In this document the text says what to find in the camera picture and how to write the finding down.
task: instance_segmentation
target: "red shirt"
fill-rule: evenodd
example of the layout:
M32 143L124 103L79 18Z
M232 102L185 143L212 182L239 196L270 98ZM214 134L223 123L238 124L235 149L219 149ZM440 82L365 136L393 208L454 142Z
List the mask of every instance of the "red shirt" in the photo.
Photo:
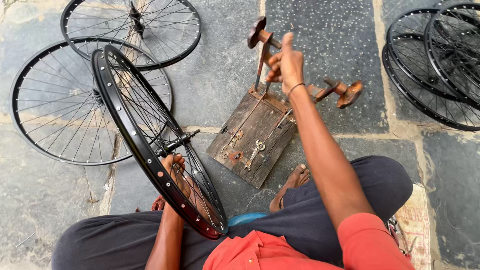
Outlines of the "red shirt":
M375 215L359 213L338 227L345 269L411 269L385 225ZM326 262L309 259L293 249L285 237L252 231L245 238L225 239L210 254L204 270L339 270Z

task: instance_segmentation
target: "wrist bracelet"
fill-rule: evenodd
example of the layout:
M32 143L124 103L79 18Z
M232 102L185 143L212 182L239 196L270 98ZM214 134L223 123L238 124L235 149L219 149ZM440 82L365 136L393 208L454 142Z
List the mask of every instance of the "wrist bracelet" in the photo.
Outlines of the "wrist bracelet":
M288 98L288 99L290 99L290 95L292 94L293 89L295 89L295 88L296 88L297 86L299 86L299 85L304 85L304 86L305 86L304 83L301 83L301 84L297 84L296 86L292 87L292 89L290 89L290 91L289 91L288 94L287 94L287 98Z

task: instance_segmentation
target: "dark gray pants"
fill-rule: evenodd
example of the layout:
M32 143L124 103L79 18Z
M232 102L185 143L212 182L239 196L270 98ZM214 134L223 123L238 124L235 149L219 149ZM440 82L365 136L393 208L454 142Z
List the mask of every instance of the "dark gray pants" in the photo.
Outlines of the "dark gray pants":
M380 156L351 162L363 191L386 221L407 201L412 182L402 165ZM342 250L313 180L285 193L284 208L250 223L230 227L228 235L210 241L188 226L183 229L182 268L201 269L225 237L244 237L252 230L277 236L308 257L338 261ZM86 219L67 229L52 255L53 270L144 269L155 242L161 211L108 215Z

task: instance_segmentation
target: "bare foot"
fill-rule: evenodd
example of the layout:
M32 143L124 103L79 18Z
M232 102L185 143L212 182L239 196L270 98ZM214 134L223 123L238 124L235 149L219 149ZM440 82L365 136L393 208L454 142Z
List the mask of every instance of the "bare foot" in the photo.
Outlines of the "bare foot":
M285 185L280 189L277 193L275 198L270 203L270 212L275 213L283 209L283 195L287 191L288 188L295 188L299 187L306 182L309 181L309 170L307 170L307 166L300 164L298 165L292 172L292 174L288 177L287 182Z

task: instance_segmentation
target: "blue stool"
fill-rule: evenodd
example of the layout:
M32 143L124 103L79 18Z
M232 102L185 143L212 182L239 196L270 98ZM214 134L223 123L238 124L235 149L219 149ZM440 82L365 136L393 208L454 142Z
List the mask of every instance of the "blue stool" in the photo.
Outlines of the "blue stool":
M254 221L255 219L262 218L266 216L267 214L265 213L247 213L247 214L240 214L238 216L235 216L231 219L228 220L228 226L236 226L236 225L242 225L246 224L249 222Z

